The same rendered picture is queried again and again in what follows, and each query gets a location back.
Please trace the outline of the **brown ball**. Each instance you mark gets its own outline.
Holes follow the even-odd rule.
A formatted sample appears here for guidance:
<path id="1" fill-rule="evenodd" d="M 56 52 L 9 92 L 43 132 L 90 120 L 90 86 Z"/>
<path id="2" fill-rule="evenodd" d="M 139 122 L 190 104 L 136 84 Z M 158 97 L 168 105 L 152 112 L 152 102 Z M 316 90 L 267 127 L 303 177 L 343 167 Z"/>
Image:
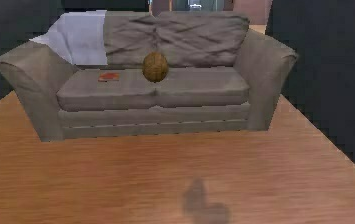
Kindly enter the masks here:
<path id="1" fill-rule="evenodd" d="M 161 82 L 167 76 L 168 71 L 169 65 L 166 57 L 159 52 L 151 52 L 143 60 L 142 74 L 150 82 Z"/>

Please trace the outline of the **red book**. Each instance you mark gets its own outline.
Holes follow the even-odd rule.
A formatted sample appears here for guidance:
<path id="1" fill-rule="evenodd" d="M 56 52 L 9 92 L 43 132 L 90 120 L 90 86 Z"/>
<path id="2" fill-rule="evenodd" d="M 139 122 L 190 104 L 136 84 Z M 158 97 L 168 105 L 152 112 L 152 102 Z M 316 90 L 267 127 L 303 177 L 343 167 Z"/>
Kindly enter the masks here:
<path id="1" fill-rule="evenodd" d="M 107 72 L 103 73 L 98 77 L 99 82 L 108 82 L 108 81 L 118 81 L 120 75 L 118 73 Z"/>

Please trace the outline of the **grey-beige sofa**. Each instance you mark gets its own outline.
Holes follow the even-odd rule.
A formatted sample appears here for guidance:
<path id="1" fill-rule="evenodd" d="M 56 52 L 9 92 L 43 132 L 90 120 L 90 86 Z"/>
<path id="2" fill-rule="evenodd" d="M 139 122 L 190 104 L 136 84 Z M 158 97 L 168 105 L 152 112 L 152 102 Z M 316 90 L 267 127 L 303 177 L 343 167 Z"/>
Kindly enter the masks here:
<path id="1" fill-rule="evenodd" d="M 298 59 L 232 11 L 107 11 L 106 65 L 73 65 L 31 40 L 0 56 L 41 141 L 124 135 L 268 130 Z M 151 52 L 167 76 L 142 74 Z M 107 72 L 118 81 L 99 82 Z"/>

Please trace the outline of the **white blanket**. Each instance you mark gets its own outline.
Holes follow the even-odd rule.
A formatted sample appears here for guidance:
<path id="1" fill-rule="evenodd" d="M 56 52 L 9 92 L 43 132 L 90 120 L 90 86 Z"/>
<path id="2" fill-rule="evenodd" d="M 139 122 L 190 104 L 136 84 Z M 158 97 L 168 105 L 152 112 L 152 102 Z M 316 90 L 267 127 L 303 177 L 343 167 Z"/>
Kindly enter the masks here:
<path id="1" fill-rule="evenodd" d="M 73 65 L 106 65 L 104 21 L 106 10 L 68 12 L 32 41 L 47 45 Z"/>

